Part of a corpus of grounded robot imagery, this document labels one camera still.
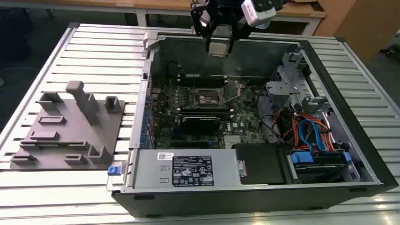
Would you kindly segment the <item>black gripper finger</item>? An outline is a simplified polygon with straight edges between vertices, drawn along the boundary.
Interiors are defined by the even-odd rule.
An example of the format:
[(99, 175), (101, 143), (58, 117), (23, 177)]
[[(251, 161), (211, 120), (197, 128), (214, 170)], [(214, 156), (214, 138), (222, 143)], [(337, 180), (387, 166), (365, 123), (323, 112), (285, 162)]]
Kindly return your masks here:
[(230, 53), (233, 49), (234, 41), (246, 38), (250, 34), (250, 26), (246, 23), (246, 19), (241, 11), (231, 15), (231, 18), (229, 20), (229, 26), (230, 26), (229, 53)]
[(205, 52), (209, 53), (210, 36), (215, 29), (215, 1), (191, 1), (190, 18), (194, 33), (205, 38)]

